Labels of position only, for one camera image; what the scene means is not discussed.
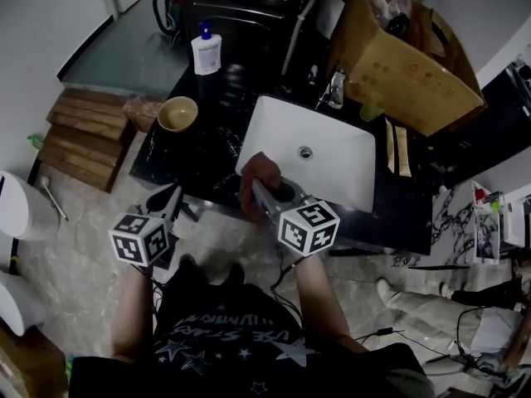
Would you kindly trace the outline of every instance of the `star print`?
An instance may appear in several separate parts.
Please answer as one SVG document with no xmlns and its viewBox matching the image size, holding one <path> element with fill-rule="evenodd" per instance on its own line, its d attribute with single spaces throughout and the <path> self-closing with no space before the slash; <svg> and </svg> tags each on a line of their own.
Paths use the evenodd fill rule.
<svg viewBox="0 0 531 398">
<path fill-rule="evenodd" d="M 305 346 L 305 339 L 300 337 L 292 344 L 282 342 L 272 342 L 282 353 L 276 358 L 277 360 L 284 360 L 291 358 L 294 362 L 301 367 L 306 367 L 306 356 L 309 354 L 319 354 L 313 349 L 308 349 Z"/>
<path fill-rule="evenodd" d="M 190 347 L 186 346 L 184 342 L 174 342 L 171 339 L 168 339 L 168 345 L 160 348 L 155 354 L 168 351 L 169 361 L 172 362 L 177 353 L 183 349 L 190 349 Z"/>
<path fill-rule="evenodd" d="M 262 392 L 267 392 L 266 384 L 252 382 L 251 391 L 255 392 L 257 395 L 261 394 Z"/>
<path fill-rule="evenodd" d="M 205 360 L 205 352 L 201 351 L 196 355 L 187 354 L 183 352 L 183 355 L 186 357 L 186 362 L 181 367 L 181 370 L 186 370 L 187 368 L 192 368 L 197 372 L 199 376 L 202 376 L 202 373 L 205 370 L 205 366 L 210 366 L 211 363 Z"/>
<path fill-rule="evenodd" d="M 240 352 L 238 352 L 238 356 L 240 356 L 242 359 L 246 360 L 248 356 L 252 355 L 248 349 L 241 349 Z"/>
</svg>

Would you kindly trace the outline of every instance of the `black t-shirt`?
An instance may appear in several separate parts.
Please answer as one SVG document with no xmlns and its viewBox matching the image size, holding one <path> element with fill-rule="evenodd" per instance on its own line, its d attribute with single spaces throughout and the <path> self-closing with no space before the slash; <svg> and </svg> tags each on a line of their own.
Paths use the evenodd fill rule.
<svg viewBox="0 0 531 398">
<path fill-rule="evenodd" d="M 302 330 L 286 308 L 249 284 L 165 296 L 148 355 L 135 364 L 79 357 L 71 377 L 73 398 L 224 392 L 423 397 L 429 391 L 408 346 L 351 352 Z"/>
</svg>

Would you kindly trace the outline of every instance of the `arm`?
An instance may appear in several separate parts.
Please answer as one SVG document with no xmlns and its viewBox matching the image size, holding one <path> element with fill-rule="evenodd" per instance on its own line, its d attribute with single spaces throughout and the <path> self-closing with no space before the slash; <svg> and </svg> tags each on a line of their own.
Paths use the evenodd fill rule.
<svg viewBox="0 0 531 398">
<path fill-rule="evenodd" d="M 347 319 L 330 286 L 320 254 L 299 263 L 295 275 L 304 324 L 351 351 L 366 352 L 366 348 L 350 337 Z"/>
<path fill-rule="evenodd" d="M 516 367 L 522 361 L 522 356 L 525 353 L 529 344 L 529 337 L 531 335 L 531 308 L 525 315 L 518 330 L 513 336 L 513 340 L 509 345 L 509 349 L 504 356 L 504 364 L 509 367 Z"/>
<path fill-rule="evenodd" d="M 112 358 L 135 362 L 153 334 L 153 285 L 134 267 L 128 267 L 111 334 Z"/>
</svg>

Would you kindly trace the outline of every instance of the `soap dispenser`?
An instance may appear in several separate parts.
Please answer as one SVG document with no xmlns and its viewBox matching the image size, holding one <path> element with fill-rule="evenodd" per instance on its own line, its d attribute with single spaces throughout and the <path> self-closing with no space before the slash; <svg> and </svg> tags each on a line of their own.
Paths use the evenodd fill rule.
<svg viewBox="0 0 531 398">
<path fill-rule="evenodd" d="M 222 37 L 212 34 L 213 21 L 203 21 L 201 36 L 192 40 L 193 69 L 196 75 L 213 74 L 222 67 Z"/>
</svg>

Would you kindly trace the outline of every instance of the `brown cloth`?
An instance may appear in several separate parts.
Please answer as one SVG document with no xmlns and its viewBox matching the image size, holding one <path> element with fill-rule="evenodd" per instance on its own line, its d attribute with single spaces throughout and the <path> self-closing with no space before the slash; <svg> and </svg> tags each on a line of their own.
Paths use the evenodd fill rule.
<svg viewBox="0 0 531 398">
<path fill-rule="evenodd" d="M 252 181 L 258 178 L 266 186 L 276 190 L 280 186 L 280 168 L 271 161 L 263 152 L 257 153 L 246 163 L 241 170 L 240 206 L 249 220 L 260 222 L 264 220 L 261 209 L 256 205 L 252 193 Z"/>
</svg>

